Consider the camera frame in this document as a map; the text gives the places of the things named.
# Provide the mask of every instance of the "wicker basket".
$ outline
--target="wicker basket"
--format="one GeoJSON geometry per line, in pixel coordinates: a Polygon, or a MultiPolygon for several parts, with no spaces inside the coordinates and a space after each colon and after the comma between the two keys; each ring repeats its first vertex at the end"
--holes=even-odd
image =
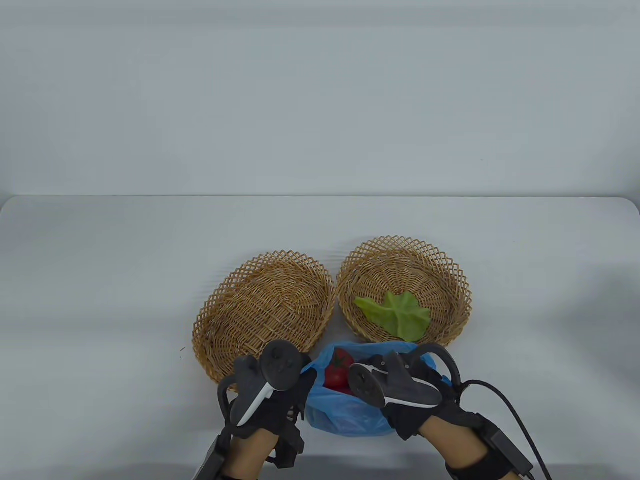
{"type": "Polygon", "coordinates": [[[347,324],[369,342],[398,338],[370,322],[356,297],[382,303],[387,292],[409,291],[431,309],[431,325],[417,343],[449,345],[471,314],[471,292],[460,267],[431,244],[404,237],[379,237],[360,245],[342,263],[338,299],[347,324]]]}
{"type": "Polygon", "coordinates": [[[216,383],[236,357],[262,353],[271,340],[310,351],[331,319],[335,284],[311,257],[274,252],[248,261],[209,297],[193,325],[196,358],[216,383]]]}

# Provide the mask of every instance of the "blue plastic bag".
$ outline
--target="blue plastic bag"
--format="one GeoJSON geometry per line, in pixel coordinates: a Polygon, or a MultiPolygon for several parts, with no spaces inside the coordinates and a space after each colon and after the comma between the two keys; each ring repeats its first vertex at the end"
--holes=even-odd
{"type": "MultiPolygon", "coordinates": [[[[407,342],[341,342],[327,346],[320,352],[320,356],[303,370],[313,368],[318,372],[307,399],[305,420],[314,428],[342,436],[382,436],[393,432],[378,408],[367,405],[359,398],[325,388],[324,370],[331,363],[333,350],[336,348],[346,350],[357,362],[374,355],[386,355],[391,351],[409,353],[417,346],[407,342]]],[[[422,359],[431,368],[436,369],[436,364],[429,354],[424,355],[422,359]]]]}

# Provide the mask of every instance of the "wrist strap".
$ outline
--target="wrist strap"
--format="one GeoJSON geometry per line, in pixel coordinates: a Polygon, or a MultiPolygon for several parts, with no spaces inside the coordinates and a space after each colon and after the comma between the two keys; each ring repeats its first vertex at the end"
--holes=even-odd
{"type": "Polygon", "coordinates": [[[475,465],[467,468],[446,466],[453,480],[500,480],[513,471],[513,467],[500,452],[489,450],[475,465]]]}

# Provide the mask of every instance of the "black cable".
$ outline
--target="black cable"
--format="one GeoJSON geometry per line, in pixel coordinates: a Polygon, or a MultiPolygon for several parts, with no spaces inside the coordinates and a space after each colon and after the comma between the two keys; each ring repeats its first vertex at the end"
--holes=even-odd
{"type": "MultiPolygon", "coordinates": [[[[509,399],[507,397],[505,397],[504,394],[500,390],[498,390],[493,385],[491,385],[491,383],[487,383],[487,382],[482,381],[482,380],[467,380],[466,382],[464,382],[461,385],[460,396],[462,396],[462,393],[464,393],[464,391],[466,389],[468,389],[469,386],[471,386],[471,385],[480,385],[481,387],[488,388],[494,394],[496,394],[496,395],[498,395],[500,397],[500,400],[502,400],[504,402],[504,404],[507,406],[507,408],[509,408],[511,414],[513,415],[513,418],[515,418],[516,421],[518,422],[518,425],[520,426],[520,429],[522,430],[522,433],[524,434],[525,438],[527,439],[527,441],[529,443],[529,446],[531,447],[531,450],[533,451],[533,454],[536,456],[536,459],[538,460],[538,463],[540,464],[540,469],[542,469],[542,472],[544,473],[545,477],[547,478],[547,480],[553,480],[551,478],[551,475],[549,474],[549,470],[547,469],[547,466],[545,465],[545,462],[542,460],[542,456],[540,455],[540,452],[538,451],[538,448],[536,447],[536,444],[533,442],[533,438],[531,438],[531,435],[529,434],[527,428],[524,426],[524,423],[522,423],[522,420],[520,419],[520,416],[518,415],[518,412],[516,412],[516,409],[513,408],[513,405],[511,404],[509,399]]],[[[535,480],[533,478],[533,475],[531,475],[531,474],[529,474],[527,477],[529,477],[531,480],[535,480]]]]}

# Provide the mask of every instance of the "black glove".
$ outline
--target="black glove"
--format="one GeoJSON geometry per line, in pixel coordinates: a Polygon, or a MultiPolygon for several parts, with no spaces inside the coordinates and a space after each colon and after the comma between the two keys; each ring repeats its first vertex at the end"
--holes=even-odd
{"type": "MultiPolygon", "coordinates": [[[[408,355],[399,354],[400,357],[408,363],[408,355]]],[[[360,363],[375,366],[379,370],[387,371],[383,363],[381,355],[375,355],[368,360],[360,363]]],[[[455,390],[451,385],[442,379],[442,375],[430,368],[425,362],[417,361],[409,368],[412,377],[420,380],[428,381],[442,394],[442,403],[434,408],[417,408],[412,406],[400,405],[397,403],[387,403],[382,409],[382,414],[389,422],[391,428],[394,428],[397,434],[403,440],[407,440],[418,434],[418,430],[431,416],[440,417],[443,420],[453,423],[464,423],[464,418],[468,415],[456,403],[455,390]]]]}
{"type": "MultiPolygon", "coordinates": [[[[305,355],[304,365],[310,362],[305,355]]],[[[317,371],[309,369],[300,376],[297,384],[284,392],[275,391],[271,398],[262,401],[258,409],[249,421],[241,427],[230,426],[234,436],[248,438],[257,429],[265,429],[274,435],[282,436],[287,427],[287,422],[296,423],[298,415],[304,415],[307,397],[317,378],[317,371]]]]}

